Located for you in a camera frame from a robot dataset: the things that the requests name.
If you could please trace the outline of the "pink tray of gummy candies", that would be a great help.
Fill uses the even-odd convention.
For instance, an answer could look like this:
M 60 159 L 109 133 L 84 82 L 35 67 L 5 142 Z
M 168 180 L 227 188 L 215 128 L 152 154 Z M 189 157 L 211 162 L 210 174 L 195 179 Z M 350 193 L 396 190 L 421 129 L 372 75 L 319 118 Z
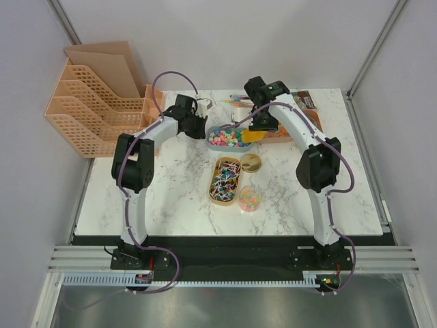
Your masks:
M 273 144 L 273 143 L 287 143 L 291 142 L 293 139 L 291 135 L 287 132 L 285 127 L 279 123 L 278 129 L 274 132 L 267 132 L 264 135 L 264 138 L 260 141 L 264 144 Z

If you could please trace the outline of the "yellow plastic scoop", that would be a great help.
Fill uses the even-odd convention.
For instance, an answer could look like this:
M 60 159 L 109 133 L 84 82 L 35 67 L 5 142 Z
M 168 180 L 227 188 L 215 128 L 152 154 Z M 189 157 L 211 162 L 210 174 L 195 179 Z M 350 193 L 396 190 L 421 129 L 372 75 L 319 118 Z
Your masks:
M 262 140 L 266 135 L 266 131 L 250 131 L 248 128 L 241 132 L 242 142 L 251 144 Z

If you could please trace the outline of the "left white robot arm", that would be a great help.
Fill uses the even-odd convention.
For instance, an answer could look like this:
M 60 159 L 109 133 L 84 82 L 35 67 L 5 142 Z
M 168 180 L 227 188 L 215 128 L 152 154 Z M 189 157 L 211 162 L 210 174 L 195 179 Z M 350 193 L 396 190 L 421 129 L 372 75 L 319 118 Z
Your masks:
M 112 253 L 111 269 L 140 270 L 149 265 L 154 248 L 145 244 L 145 199 L 154 177 L 155 151 L 180 133 L 191 139 L 205 139 L 211 107 L 210 99 L 178 94 L 174 105 L 149 127 L 118 137 L 111 175 L 124 198 L 124 222 Z

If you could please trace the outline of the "tan tray of lollipops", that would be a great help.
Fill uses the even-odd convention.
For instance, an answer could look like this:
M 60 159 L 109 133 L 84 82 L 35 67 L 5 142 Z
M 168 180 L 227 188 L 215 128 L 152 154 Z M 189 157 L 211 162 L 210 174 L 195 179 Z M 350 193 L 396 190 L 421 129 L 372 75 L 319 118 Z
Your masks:
M 240 161 L 231 157 L 221 157 L 216 161 L 208 187 L 213 204 L 229 206 L 234 203 L 238 197 L 241 167 Z

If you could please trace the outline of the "clear glass jar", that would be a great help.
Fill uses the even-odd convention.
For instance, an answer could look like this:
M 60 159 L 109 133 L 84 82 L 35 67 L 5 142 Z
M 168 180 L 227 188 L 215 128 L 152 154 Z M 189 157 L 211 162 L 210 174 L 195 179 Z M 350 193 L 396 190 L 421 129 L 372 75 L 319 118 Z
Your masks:
M 241 188 L 238 204 L 243 212 L 251 213 L 259 209 L 263 199 L 262 191 L 255 185 L 246 185 Z

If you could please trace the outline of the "grey tray of colourful candies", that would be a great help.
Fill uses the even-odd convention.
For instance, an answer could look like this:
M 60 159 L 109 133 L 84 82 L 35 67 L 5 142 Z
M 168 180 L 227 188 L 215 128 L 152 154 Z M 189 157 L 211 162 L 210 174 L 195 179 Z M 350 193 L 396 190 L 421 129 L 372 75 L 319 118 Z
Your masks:
M 242 140 L 243 128 L 224 129 L 213 126 L 206 133 L 206 144 L 209 149 L 219 152 L 247 152 L 252 143 Z

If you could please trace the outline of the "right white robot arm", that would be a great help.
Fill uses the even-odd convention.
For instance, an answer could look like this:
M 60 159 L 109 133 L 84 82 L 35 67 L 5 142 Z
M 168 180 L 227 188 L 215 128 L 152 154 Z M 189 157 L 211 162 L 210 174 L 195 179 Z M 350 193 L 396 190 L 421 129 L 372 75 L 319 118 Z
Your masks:
M 310 121 L 282 81 L 267 84 L 257 76 L 245 83 L 244 90 L 254 104 L 249 130 L 273 132 L 281 124 L 301 152 L 296 177 L 309 195 L 315 245 L 313 249 L 297 251 L 294 259 L 318 269 L 335 269 L 342 246 L 331 228 L 327 193 L 337 182 L 340 158 L 336 151 L 341 150 L 340 141 L 327 138 Z

